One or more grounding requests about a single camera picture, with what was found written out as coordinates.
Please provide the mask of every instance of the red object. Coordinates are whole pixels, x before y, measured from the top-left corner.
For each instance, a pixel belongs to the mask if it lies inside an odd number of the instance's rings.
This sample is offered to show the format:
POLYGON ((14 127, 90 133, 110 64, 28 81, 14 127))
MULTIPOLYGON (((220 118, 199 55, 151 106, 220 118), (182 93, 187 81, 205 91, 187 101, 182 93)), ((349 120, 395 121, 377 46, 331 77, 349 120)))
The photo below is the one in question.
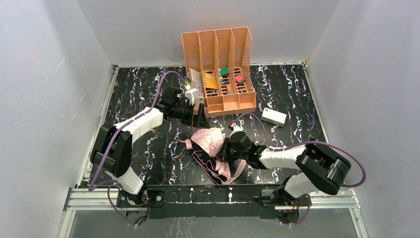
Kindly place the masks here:
POLYGON ((243 83, 245 81, 245 78, 242 75, 236 75, 235 76, 235 81, 236 81, 236 83, 243 83))

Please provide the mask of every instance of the black marble table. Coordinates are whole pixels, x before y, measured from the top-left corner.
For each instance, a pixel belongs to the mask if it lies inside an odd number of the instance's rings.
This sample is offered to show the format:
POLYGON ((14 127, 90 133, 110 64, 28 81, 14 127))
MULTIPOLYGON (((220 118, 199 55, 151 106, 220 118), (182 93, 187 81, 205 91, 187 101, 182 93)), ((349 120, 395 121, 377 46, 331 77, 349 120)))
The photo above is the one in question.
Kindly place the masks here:
MULTIPOLYGON (((160 77, 170 70, 186 75, 184 67, 120 68, 105 123, 124 121, 150 106, 160 77)), ((180 84, 174 74, 166 79, 163 87, 180 84)), ((302 65, 254 65, 251 66, 251 79, 257 93, 257 116, 260 117, 266 107, 287 114, 283 127, 264 122, 270 145, 291 145, 311 138, 325 141, 302 65)), ((227 126, 238 116, 208 118, 208 121, 211 127, 220 127, 228 136, 230 130, 227 126)), ((264 143, 263 130, 257 120, 246 116, 240 120, 240 125, 251 140, 264 143)), ((194 130, 197 129, 173 119, 147 132, 133 144, 133 170, 146 184, 213 184, 188 154, 185 145, 173 139, 176 135, 181 139, 188 138, 194 130)), ((256 170, 246 167, 234 183, 280 184, 296 174, 297 170, 293 169, 256 170)), ((108 179, 108 175, 101 173, 98 182, 104 179, 108 179)))

